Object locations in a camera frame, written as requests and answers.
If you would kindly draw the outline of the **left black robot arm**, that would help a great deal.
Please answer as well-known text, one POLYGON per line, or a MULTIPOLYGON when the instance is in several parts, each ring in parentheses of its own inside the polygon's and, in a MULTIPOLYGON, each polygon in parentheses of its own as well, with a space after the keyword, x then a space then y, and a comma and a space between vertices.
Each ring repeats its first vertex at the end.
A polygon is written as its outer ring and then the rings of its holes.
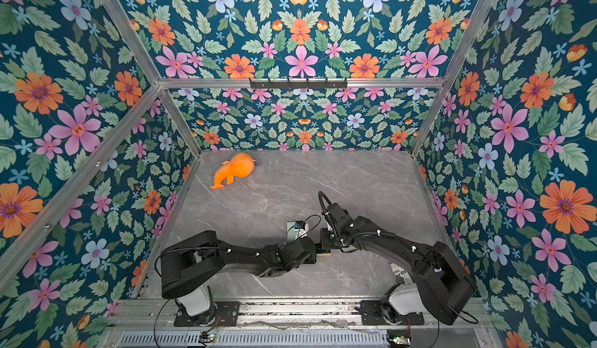
POLYGON ((320 246, 308 237, 249 248, 230 245, 218 239, 215 231, 203 231, 161 251, 161 295, 168 300, 186 297, 218 273, 283 276, 303 264, 316 263, 319 251, 320 246))

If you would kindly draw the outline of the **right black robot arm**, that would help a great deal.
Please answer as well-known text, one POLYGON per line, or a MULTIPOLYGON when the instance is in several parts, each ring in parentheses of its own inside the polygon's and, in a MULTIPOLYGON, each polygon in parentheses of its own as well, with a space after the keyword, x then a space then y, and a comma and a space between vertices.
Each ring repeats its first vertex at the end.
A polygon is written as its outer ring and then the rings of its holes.
POLYGON ((454 324, 472 298, 475 287, 472 277, 446 244, 413 242, 366 217, 351 217, 323 193, 319 198, 323 218, 331 227, 332 248, 353 247, 395 263, 410 274, 424 309, 439 322, 454 324))

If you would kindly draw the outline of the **left mint green box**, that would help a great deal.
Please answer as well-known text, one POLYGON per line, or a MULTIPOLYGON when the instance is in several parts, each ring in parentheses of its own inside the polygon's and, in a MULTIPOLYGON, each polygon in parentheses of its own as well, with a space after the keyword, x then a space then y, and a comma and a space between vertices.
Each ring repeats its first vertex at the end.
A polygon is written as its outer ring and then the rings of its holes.
POLYGON ((287 231, 286 231, 286 242, 291 243, 294 242, 298 237, 301 231, 301 225, 297 221, 290 221, 286 223, 287 231))

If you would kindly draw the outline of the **orange plush toy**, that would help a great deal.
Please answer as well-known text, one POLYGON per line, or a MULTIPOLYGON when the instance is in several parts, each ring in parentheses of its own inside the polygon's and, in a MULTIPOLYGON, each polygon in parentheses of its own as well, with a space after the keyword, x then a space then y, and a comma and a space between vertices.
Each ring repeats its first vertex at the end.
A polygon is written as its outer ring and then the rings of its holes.
POLYGON ((246 153, 234 155, 230 160, 224 161, 214 175, 211 189, 221 189, 224 182, 230 185, 235 179, 246 178, 255 169, 256 161, 246 153))

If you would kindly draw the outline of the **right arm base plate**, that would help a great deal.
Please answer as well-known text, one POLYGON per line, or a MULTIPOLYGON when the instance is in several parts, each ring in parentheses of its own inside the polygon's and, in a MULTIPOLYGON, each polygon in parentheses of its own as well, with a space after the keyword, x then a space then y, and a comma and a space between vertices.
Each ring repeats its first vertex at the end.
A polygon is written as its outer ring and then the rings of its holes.
POLYGON ((388 302, 363 300, 354 308, 364 326, 423 326, 421 313, 401 315, 388 302))

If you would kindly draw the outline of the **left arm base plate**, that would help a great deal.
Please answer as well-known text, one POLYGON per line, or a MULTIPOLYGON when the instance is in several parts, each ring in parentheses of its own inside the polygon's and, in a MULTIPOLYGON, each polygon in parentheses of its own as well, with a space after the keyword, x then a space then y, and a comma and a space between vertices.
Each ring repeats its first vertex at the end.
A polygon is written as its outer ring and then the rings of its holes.
POLYGON ((178 311, 174 320, 175 327, 233 327, 239 317, 238 301, 216 301, 206 312, 195 316, 190 316, 180 302, 177 301, 176 304, 178 311))

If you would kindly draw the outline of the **black hook rail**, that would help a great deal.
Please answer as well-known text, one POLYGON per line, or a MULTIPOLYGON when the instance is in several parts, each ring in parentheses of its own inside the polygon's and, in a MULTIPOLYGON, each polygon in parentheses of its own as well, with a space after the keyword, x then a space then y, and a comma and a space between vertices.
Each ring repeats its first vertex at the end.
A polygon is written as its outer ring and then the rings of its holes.
POLYGON ((250 79, 250 88, 252 89, 280 89, 282 91, 294 89, 345 89, 348 88, 347 80, 337 79, 250 79))

